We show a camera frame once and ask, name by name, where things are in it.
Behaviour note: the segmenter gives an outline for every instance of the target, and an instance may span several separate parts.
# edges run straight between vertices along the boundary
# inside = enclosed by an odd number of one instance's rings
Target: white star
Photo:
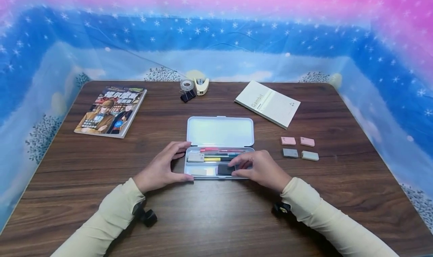
[[[419,90],[416,92],[416,95],[418,95],[419,97],[422,97],[423,95],[425,95],[425,89],[419,89]]]

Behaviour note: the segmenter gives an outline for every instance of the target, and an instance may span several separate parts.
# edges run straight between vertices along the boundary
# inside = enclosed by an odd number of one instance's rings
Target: person's left hand
[[[189,146],[189,141],[172,141],[168,144],[143,171],[134,176],[138,189],[144,194],[172,183],[194,181],[192,175],[174,173],[170,166],[172,160],[185,155]]]

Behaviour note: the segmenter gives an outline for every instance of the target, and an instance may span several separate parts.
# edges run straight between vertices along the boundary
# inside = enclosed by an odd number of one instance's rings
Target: fabric backdrop
[[[432,230],[432,11],[431,0],[0,0],[0,226],[84,83],[202,76],[331,83]]]

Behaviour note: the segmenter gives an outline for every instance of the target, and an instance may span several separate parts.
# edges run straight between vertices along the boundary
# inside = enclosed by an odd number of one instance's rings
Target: white notebook
[[[300,102],[257,81],[250,81],[235,102],[287,129]]]

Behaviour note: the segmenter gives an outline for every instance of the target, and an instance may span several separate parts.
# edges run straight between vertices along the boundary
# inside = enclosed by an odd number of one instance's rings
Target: tape roll
[[[191,91],[194,89],[194,82],[189,79],[184,79],[180,82],[180,88],[185,92]]]

